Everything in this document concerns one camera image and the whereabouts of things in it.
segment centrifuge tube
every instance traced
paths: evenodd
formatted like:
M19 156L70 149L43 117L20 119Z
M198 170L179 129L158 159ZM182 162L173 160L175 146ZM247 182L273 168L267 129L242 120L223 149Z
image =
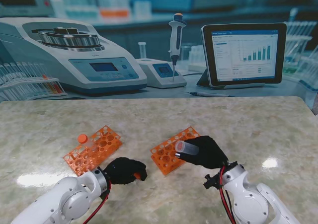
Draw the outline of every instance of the centrifuge tube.
M92 147L94 144L94 142L91 141L85 134L80 134L78 136L78 142L82 145L85 145L86 147Z
M199 147L184 141L177 141L177 143L175 143L175 150L180 153L197 155L199 152Z

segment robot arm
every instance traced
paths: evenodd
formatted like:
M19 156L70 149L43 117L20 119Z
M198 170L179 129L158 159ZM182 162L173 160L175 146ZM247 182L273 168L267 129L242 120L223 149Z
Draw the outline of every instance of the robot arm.
M223 174L222 183L224 189L233 194L233 214L237 223L265 223L270 204L275 212L275 218L270 224L300 224L272 189L263 183L250 184L247 180L248 172L243 166L236 162L234 164L233 168Z
M147 178L146 166L126 157L115 159L104 170L98 167L80 177L65 177L22 211L11 224L69 224L83 216L98 197L105 201L111 184L128 184L136 177L142 181Z
M176 153L177 158L209 169L224 167L223 172L220 171L212 178L206 175L207 181L204 186L206 189L210 187L221 189L223 186L233 194L232 212L235 221L232 220L232 223L263 224L268 219L268 204L270 204L275 212L275 218L270 224L300 224L273 190L263 183L258 185L249 183L248 172L242 165L237 162L229 164L228 158L211 137L201 136L185 142L197 146L199 152L196 155Z
M69 224L83 216L91 203L106 191L110 191L109 182L100 169L80 177L65 177L20 213L11 224Z

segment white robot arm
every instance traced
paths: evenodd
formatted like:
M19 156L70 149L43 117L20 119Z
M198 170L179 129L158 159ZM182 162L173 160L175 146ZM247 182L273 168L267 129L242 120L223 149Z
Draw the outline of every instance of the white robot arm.
M223 188L233 194L233 215L237 224L263 224L268 218L268 204L275 212L269 224L300 224L272 189L263 183L254 185L247 180L248 172L237 162L230 164L222 175ZM204 186L217 187L220 173L208 180Z
M92 201L109 191L106 174L98 168L80 177L65 177L22 211L11 224L69 224L83 216Z

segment blurred background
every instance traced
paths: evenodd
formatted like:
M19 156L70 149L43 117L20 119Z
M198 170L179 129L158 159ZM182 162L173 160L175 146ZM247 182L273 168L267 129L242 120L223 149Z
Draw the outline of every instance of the blurred background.
M24 6L36 9L28 10L25 15ZM143 46L147 58L170 61L171 27L168 23L177 12L183 13L187 22L182 35L181 60L187 63L189 71L199 73L206 68L202 26L285 22L288 32L284 75L306 81L304 86L316 96L318 0L0 0L0 17L84 21L136 59L146 57L146 54L141 55Z
M0 0L2 5L20 5L32 0ZM101 36L124 47L139 58L138 42L147 43L147 56L168 60L170 28L176 12L184 14L188 26L183 32L184 46L202 44L200 28L205 24L313 21L318 18L318 0L49 0L50 16L70 18L92 24ZM307 41L306 50L316 46Z

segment orange test tube rack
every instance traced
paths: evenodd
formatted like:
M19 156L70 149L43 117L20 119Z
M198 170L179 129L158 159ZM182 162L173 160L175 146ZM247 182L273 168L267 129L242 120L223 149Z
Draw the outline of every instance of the orange test tube rack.
M185 161L174 156L176 153L175 143L177 141L193 139L199 136L199 133L192 127L188 127L184 131L181 131L160 145L152 148L150 150L152 153L151 159L155 162L161 172L164 175L167 175L185 163Z
M77 176L95 169L123 144L120 136L108 126L99 129L89 139L93 141L91 147L80 144L63 157Z

